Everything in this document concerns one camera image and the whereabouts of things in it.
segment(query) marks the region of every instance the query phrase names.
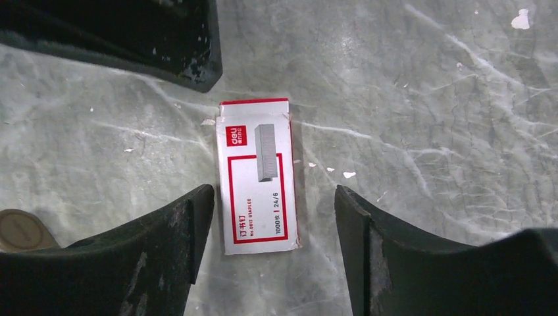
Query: red border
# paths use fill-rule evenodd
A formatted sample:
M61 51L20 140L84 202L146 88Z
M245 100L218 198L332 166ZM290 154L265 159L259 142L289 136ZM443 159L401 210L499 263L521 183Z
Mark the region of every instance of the red border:
M286 97L277 97L272 99L252 99L252 100L233 100L233 101L223 101L221 105L235 105L235 104L249 104L249 103L266 103L266 102L281 102L289 101Z
M236 236L236 214L234 212L234 194L232 185L232 161L242 160L242 159L256 159L256 155L246 155L246 156L233 156L228 158L228 185L230 190L230 211L232 216L232 241L233 244L253 244L255 242L275 242L278 240L289 239L289 230L287 225L287 203L285 199L285 177L283 174L283 155L281 153L277 154L279 158L279 179L281 182L281 202L283 203L283 227L285 230L285 235L280 237L268 237L268 238L252 238L238 240Z

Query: dark object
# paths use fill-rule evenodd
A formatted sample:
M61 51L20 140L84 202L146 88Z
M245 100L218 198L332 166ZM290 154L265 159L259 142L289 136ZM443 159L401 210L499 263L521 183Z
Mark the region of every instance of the dark object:
M222 74L215 0L0 0L0 43L201 92Z
M437 237L338 186L337 228L354 316L558 315L558 231L473 247Z
M213 217L213 188L65 249L0 253L0 315L182 316Z

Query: gray concrete floor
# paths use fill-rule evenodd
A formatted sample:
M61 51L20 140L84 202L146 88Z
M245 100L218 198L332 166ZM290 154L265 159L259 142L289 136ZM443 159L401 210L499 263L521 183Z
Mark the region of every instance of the gray concrete floor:
M519 9L529 29L512 27ZM304 247L225 257L216 216L186 315L351 315L336 184L468 244L556 225L558 2L220 0L218 13L224 75L208 94L0 46L0 208L37 214L62 246L116 227L217 184L201 123L220 101L286 96Z

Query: red and white box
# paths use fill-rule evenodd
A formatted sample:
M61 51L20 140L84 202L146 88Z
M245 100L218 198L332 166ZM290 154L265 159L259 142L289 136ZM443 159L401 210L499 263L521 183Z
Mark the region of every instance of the red and white box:
M225 254L300 247L288 99L225 101L217 149Z

